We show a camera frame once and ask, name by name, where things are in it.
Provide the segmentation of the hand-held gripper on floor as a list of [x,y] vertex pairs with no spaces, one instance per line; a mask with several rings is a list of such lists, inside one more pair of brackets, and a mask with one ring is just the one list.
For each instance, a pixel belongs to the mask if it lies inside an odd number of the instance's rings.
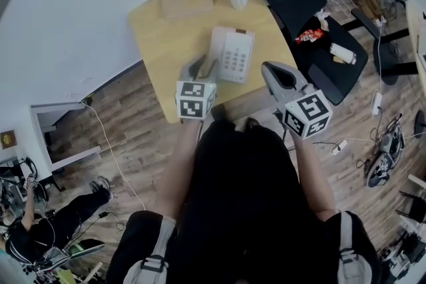
[[399,162],[405,149],[405,139],[401,126],[403,114],[398,114],[387,126],[379,141],[379,154],[367,173],[366,186],[374,188],[383,186],[389,179],[392,170]]

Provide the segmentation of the white power strip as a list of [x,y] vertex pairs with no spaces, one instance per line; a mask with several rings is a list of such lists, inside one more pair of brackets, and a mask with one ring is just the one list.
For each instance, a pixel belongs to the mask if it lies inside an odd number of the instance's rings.
[[381,112],[381,101],[382,94],[375,90],[371,98],[371,113],[373,116],[377,116]]

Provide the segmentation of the white telephone base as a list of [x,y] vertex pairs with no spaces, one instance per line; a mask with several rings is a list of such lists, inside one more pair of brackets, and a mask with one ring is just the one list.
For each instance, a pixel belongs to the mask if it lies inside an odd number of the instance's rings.
[[246,81],[255,34],[251,31],[230,28],[222,53],[222,74],[225,81]]

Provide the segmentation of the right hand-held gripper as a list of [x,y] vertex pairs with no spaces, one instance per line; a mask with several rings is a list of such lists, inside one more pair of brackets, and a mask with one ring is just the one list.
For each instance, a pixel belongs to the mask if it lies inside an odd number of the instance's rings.
[[262,63],[262,76],[276,100],[275,115],[284,128],[302,140],[323,132],[333,114],[321,90],[306,84],[302,73],[276,61]]

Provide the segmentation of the small brown box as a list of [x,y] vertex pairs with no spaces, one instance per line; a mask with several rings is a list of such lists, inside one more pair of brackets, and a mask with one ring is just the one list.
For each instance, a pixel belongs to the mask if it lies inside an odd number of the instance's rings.
[[17,139],[16,139],[16,136],[15,136],[15,132],[13,130],[1,132],[0,133],[0,145],[1,145],[3,150],[15,147],[17,145]]

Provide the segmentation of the crumpled white paper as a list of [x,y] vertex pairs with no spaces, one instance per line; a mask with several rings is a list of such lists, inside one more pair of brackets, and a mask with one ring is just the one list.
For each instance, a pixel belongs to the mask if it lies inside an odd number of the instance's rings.
[[329,31],[329,24],[327,21],[327,18],[330,16],[330,12],[326,11],[325,9],[321,9],[315,14],[315,17],[320,22],[321,30],[323,31]]

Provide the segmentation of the black bench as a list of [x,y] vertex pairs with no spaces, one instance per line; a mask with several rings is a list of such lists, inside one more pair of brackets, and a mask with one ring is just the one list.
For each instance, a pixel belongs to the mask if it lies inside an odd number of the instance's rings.
[[379,40],[381,36],[381,29],[371,19],[369,19],[362,10],[358,8],[352,9],[351,14],[355,17],[355,19],[348,23],[350,31],[364,27],[372,36],[374,36],[375,39]]

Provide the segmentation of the white bottle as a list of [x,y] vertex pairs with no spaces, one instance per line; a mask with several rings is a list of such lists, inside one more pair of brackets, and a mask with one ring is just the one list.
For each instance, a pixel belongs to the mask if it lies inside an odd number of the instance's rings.
[[337,57],[338,59],[342,60],[347,64],[354,65],[357,61],[356,54],[341,45],[332,43],[330,45],[329,51],[333,56]]

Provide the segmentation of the white cabinet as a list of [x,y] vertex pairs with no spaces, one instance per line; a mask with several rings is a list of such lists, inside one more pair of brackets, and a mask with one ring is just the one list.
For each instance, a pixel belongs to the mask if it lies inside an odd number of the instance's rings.
[[64,111],[64,110],[67,112],[72,110],[82,110],[86,107],[87,106],[83,104],[82,102],[69,102],[69,103],[62,103],[62,104],[30,106],[29,112],[31,114],[31,120],[33,123],[33,130],[35,132],[35,136],[37,137],[38,148],[41,151],[42,160],[43,160],[40,164],[37,164],[38,180],[44,180],[52,176],[52,173],[54,171],[59,170],[60,168],[64,168],[65,166],[68,166],[69,164],[72,164],[86,157],[92,156],[93,154],[98,154],[101,152],[101,147],[96,146],[94,148],[90,148],[83,152],[79,152],[78,154],[69,156],[68,158],[65,158],[61,161],[52,162],[49,152],[47,150],[44,133],[42,132],[42,127],[39,122],[39,115],[48,114],[48,113],[57,112],[57,111]]

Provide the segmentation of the brown cardboard boxes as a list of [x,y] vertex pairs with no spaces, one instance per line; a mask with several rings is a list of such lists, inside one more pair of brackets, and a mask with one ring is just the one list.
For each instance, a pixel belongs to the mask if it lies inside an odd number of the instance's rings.
[[385,14],[387,4],[384,0],[364,0],[369,11],[374,17],[380,17]]

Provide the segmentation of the red snack packet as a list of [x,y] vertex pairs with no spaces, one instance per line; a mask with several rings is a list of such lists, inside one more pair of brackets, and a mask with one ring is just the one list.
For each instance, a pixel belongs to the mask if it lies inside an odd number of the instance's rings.
[[303,33],[299,34],[294,42],[297,45],[300,45],[302,43],[311,42],[314,43],[318,39],[322,38],[325,35],[325,32],[321,29],[308,29],[304,31]]

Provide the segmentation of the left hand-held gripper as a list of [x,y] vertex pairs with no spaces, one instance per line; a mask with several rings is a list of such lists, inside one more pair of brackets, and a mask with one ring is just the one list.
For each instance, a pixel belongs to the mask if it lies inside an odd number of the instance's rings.
[[[186,63],[180,71],[180,80],[176,83],[175,102],[179,119],[205,120],[216,98],[216,83],[195,82],[206,60],[206,55],[195,57]],[[220,62],[214,59],[200,80],[217,80]]]

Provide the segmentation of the person's right forearm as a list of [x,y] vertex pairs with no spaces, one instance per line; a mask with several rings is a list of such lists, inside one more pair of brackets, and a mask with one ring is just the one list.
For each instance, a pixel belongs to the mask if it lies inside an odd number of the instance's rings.
[[320,159],[309,140],[302,140],[294,132],[290,134],[296,151],[300,184],[308,205],[318,219],[327,221],[337,210],[331,186],[321,169]]

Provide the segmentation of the round light wooden table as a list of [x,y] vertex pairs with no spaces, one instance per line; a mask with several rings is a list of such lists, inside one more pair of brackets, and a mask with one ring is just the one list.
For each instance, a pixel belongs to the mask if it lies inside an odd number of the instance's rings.
[[[405,3],[407,28],[380,35],[375,41],[374,63],[380,79],[386,85],[394,85],[400,76],[417,74],[426,94],[426,7],[417,0]],[[390,43],[409,37],[414,61],[401,63],[391,53]]]

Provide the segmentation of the person's black shirt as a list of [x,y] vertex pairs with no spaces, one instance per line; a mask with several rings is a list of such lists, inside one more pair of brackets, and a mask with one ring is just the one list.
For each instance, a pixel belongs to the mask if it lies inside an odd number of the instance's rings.
[[381,265],[357,215],[298,212],[253,222],[196,214],[176,225],[131,215],[106,284],[380,284]]

